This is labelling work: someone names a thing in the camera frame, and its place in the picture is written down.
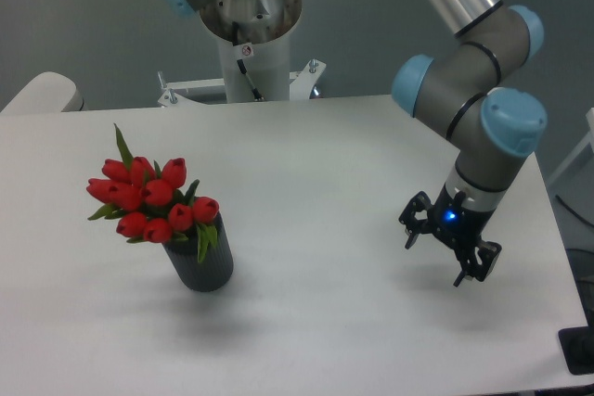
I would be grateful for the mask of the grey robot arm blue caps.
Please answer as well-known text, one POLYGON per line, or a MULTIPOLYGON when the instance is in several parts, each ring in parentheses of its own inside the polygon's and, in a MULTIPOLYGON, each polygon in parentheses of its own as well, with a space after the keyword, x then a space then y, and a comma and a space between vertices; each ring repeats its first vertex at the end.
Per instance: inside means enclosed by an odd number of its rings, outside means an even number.
MULTIPOLYGON (((166 0, 181 15, 199 15, 219 44, 228 102, 308 99, 313 85, 291 78, 289 36, 302 0, 166 0)), ((536 13, 502 0, 430 0, 458 40, 436 60, 410 58, 392 84, 393 100, 458 149, 436 200, 415 195, 400 215, 408 242, 430 234, 455 253, 460 279, 484 281, 501 252, 484 227, 525 160, 536 150, 548 117, 526 93, 501 86, 544 40, 536 13)))

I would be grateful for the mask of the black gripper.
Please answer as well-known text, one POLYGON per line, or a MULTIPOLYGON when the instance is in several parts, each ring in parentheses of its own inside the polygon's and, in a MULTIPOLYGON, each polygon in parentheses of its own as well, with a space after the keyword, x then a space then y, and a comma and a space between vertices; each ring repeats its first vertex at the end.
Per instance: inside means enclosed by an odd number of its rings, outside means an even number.
POLYGON ((482 232, 495 209, 479 210, 466 191, 456 188, 450 192, 444 186, 434 205, 428 195, 420 191, 398 218, 407 234, 405 249, 410 249, 419 235, 433 233, 455 252, 460 264, 454 287, 463 280, 484 282, 502 251, 498 243, 482 239, 482 232))

